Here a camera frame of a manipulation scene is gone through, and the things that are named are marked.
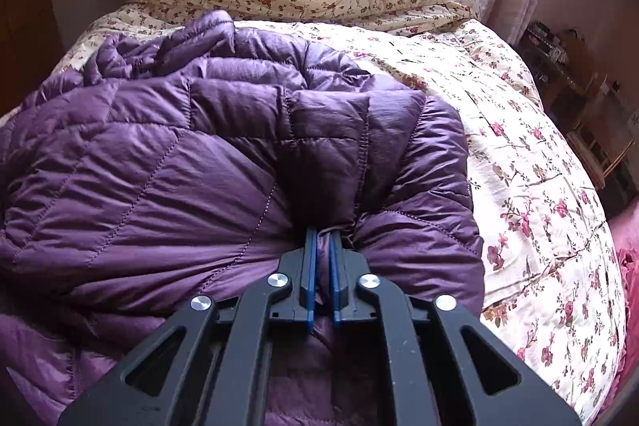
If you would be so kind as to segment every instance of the floral blanket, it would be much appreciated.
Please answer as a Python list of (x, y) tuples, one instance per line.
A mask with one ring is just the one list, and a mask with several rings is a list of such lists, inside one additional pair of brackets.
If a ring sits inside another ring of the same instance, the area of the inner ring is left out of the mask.
[(590, 424), (625, 337), (613, 243), (586, 172), (519, 56), (476, 20), (477, 0), (130, 0), (58, 68), (82, 67), (107, 33), (153, 38), (216, 8), (344, 50), (458, 109), (486, 240), (482, 319)]

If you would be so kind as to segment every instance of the bed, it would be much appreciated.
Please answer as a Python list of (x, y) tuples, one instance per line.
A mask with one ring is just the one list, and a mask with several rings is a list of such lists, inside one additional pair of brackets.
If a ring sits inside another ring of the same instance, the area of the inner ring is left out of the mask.
[(129, 0), (91, 24), (56, 70), (82, 67), (109, 33), (151, 39), (212, 9), (344, 50), (459, 111), (485, 239), (482, 321), (592, 424), (624, 350), (615, 248), (588, 175), (520, 57), (477, 21), (478, 1)]

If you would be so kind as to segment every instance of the purple quilted jacket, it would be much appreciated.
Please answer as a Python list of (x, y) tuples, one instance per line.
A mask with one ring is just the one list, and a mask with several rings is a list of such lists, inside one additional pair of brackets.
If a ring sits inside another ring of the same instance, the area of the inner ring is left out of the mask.
[[(0, 129), (0, 364), (53, 425), (184, 301), (242, 293), (308, 225), (478, 315), (466, 155), (449, 105), (321, 44), (225, 12), (110, 36)], [(326, 237), (316, 325), (274, 353), (267, 426), (378, 423), (374, 349), (322, 304)]]

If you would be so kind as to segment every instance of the pink wall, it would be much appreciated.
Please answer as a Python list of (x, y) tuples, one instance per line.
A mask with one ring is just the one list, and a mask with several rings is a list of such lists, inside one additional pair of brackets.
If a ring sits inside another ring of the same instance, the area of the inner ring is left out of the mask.
[[(554, 32), (577, 28), (628, 111), (639, 107), (639, 0), (539, 0), (533, 19)], [(639, 186), (639, 144), (627, 159)]]

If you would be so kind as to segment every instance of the silver screw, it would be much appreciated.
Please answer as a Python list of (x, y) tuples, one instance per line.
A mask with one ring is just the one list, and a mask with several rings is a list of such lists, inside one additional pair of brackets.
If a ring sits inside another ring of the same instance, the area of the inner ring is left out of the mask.
[(452, 311), (457, 307), (457, 300), (450, 294), (442, 294), (435, 298), (435, 305), (443, 311)]
[(366, 289), (375, 289), (379, 284), (381, 284), (381, 279), (379, 279), (379, 276), (373, 275), (373, 273), (360, 276), (359, 285)]
[(268, 284), (273, 287), (283, 287), (288, 283), (288, 276), (284, 273), (273, 273), (268, 277)]
[(196, 296), (191, 300), (191, 308), (196, 311), (205, 311), (212, 305), (212, 300), (208, 296)]

